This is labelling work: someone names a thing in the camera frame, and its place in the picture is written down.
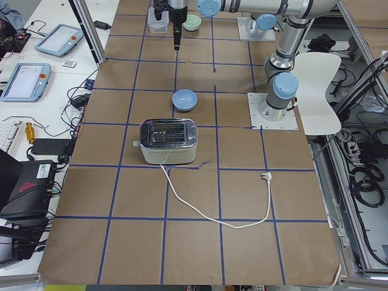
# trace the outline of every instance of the clear plastic container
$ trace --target clear plastic container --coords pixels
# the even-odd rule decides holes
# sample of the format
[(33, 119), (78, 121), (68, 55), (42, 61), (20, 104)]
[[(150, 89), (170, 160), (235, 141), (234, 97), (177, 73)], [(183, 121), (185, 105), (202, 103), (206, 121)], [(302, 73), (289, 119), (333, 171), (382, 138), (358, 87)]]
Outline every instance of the clear plastic container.
[(167, 11), (162, 12), (162, 19), (157, 21), (154, 14), (154, 8), (151, 6), (148, 9), (148, 25), (151, 33), (167, 33), (167, 27), (169, 25), (169, 13)]

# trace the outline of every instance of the white tablet with blue frame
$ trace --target white tablet with blue frame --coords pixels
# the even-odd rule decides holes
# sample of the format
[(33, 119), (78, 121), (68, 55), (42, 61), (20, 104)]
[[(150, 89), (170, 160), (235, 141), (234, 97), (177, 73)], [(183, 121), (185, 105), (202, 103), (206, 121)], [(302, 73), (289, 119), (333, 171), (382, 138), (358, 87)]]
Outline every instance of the white tablet with blue frame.
[(35, 49), (49, 55), (62, 57), (77, 45), (84, 37), (80, 28), (58, 24), (44, 39), (38, 42)]
[(17, 64), (3, 93), (1, 101), (36, 102), (49, 81), (51, 66), (47, 63)]

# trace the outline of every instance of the white mounting plate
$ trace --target white mounting plate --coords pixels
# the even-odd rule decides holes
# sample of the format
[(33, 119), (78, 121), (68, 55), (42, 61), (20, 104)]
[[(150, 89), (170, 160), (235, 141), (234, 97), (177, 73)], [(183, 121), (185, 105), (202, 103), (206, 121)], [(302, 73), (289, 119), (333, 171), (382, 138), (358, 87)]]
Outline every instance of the white mounting plate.
[(285, 117), (279, 121), (269, 121), (259, 113), (259, 105), (266, 101), (266, 93), (248, 93), (250, 123), (252, 127), (275, 130), (298, 130), (293, 110), (287, 111)]
[(238, 33), (240, 35), (240, 41), (267, 41), (275, 42), (275, 33), (273, 29), (267, 30), (265, 32), (260, 32), (256, 35), (251, 35), (247, 29), (246, 25), (250, 18), (248, 17), (237, 17), (238, 24)]

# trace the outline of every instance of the red logo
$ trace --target red logo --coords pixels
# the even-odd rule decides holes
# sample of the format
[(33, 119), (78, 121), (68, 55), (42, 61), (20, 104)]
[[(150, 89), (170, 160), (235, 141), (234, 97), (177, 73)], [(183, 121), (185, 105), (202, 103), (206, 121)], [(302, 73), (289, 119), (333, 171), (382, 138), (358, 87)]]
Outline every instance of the red logo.
[(19, 192), (28, 190), (29, 188), (37, 186), (35, 183), (26, 182), (19, 188)]

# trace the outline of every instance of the white keyboard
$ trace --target white keyboard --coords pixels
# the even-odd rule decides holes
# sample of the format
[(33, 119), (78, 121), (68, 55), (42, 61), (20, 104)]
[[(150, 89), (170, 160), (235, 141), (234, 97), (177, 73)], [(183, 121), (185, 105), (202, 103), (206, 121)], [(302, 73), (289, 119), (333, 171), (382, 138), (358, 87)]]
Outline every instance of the white keyboard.
[(22, 132), (25, 132), (24, 121), (0, 121), (0, 149), (11, 155), (18, 140), (23, 137)]

